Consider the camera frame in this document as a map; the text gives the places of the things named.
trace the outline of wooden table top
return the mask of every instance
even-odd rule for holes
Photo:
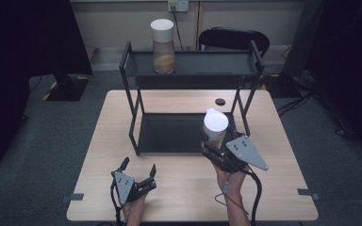
[[[208,108],[229,111],[234,90],[143,90],[147,112],[202,113]],[[242,101],[249,90],[242,90]],[[223,98],[226,105],[217,106]],[[234,114],[237,130],[243,132],[238,111]],[[73,221],[115,220],[110,198],[111,172],[125,157],[130,162],[124,171],[137,182],[149,177],[156,164],[157,188],[146,198],[142,221],[227,221],[225,206],[214,197],[220,194],[216,173],[200,153],[141,153],[136,156],[128,136],[132,116],[123,90],[107,94],[74,193],[82,201],[71,201],[67,218]],[[257,90],[247,114],[251,140],[269,166],[263,171],[253,167],[263,185],[256,220],[315,220],[318,212],[311,196],[298,194],[307,189],[298,162],[288,142],[270,94]],[[134,133],[138,141],[140,121]],[[244,206],[252,213],[255,182],[247,176],[241,190]]]

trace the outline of gray carpet floor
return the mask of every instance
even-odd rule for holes
[[[30,87],[36,87],[25,110],[27,119],[0,163],[0,226],[97,225],[70,222],[68,203],[61,198],[74,191],[107,92],[123,88],[119,73],[96,72],[79,102],[43,101],[55,80],[50,75],[39,80],[30,80]],[[293,100],[274,99],[274,104],[280,107]],[[311,222],[257,225],[362,225],[360,141],[336,135],[338,124],[315,98],[281,120],[308,187],[321,196],[315,200],[320,216]]]

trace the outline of metal rack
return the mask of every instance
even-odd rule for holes
[[[153,53],[133,51],[131,42],[124,48],[120,72],[128,103],[133,116],[129,137],[136,155],[140,153],[199,153],[199,142],[188,142],[199,137],[205,112],[202,113],[150,113],[146,112],[142,89],[234,89],[236,91],[232,108],[223,112],[235,127],[234,111],[238,104],[246,135],[250,135],[246,114],[255,95],[259,78],[264,70],[263,59],[254,41],[248,51],[183,51],[176,52],[176,69],[171,74],[156,73]],[[137,98],[133,101],[128,78],[134,79]],[[245,83],[251,82],[249,97],[243,105],[239,91]],[[140,139],[137,144],[134,128],[139,109],[142,113]]]

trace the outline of chair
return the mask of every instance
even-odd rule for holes
[[[251,40],[255,41],[263,57],[270,46],[270,40],[263,33],[229,27],[212,27],[201,33],[199,50],[248,50]]]

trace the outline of white lid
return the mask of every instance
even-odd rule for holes
[[[173,40],[174,23],[167,19],[158,19],[151,22],[152,38],[157,42],[169,42]]]
[[[213,132],[224,131],[228,126],[228,118],[220,111],[207,111],[205,115],[205,126]]]

